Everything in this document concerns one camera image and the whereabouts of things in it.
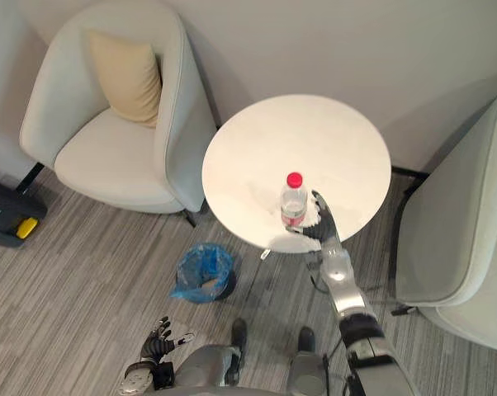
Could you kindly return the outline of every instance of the blue plastic bag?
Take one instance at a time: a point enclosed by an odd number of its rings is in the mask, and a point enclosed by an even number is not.
[[[177,264],[177,284],[171,296],[198,304],[214,301],[228,285],[233,262],[220,245],[194,245]]]

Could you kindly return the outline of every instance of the plastic bottle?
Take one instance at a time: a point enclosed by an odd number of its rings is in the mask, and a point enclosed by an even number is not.
[[[287,176],[287,183],[280,198],[282,221],[285,225],[298,225],[305,217],[307,209],[307,190],[302,185],[300,173],[293,172]]]

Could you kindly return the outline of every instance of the white wall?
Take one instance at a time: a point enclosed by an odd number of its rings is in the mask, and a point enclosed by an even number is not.
[[[0,0],[0,182],[10,187],[35,164],[21,151],[19,129],[45,50],[17,2]]]
[[[21,2],[50,40],[92,1]],[[220,122],[264,97],[334,97],[381,130],[395,165],[419,170],[497,94],[497,0],[167,2],[186,23]]]

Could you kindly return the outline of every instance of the striped carpet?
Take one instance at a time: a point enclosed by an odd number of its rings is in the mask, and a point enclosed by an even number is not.
[[[392,225],[402,191],[394,175],[385,204],[346,247],[388,338],[422,395],[497,396],[497,351],[445,333],[418,314],[392,318],[388,281]],[[0,395],[113,395],[144,337],[165,314],[173,333],[196,333],[175,366],[200,345],[229,340],[241,316],[249,326],[241,385],[283,391],[303,325],[317,350],[338,339],[325,295],[311,285],[308,257],[271,253],[230,234],[208,210],[193,229],[178,214],[118,210],[90,200],[44,170],[34,190],[49,214],[25,246],[0,247]],[[214,242],[235,256],[238,285],[225,301],[172,299],[175,264],[194,243]],[[330,362],[332,394],[346,373],[342,351]]]

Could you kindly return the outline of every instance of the round white table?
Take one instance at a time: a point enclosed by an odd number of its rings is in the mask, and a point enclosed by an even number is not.
[[[280,192],[290,172],[304,177],[333,212],[342,240],[360,230],[388,192],[388,149],[358,111],[327,97],[287,95],[255,103],[217,132],[202,168],[206,200],[217,219],[244,241],[275,252],[320,244],[285,230]],[[310,195],[304,224],[317,219]]]

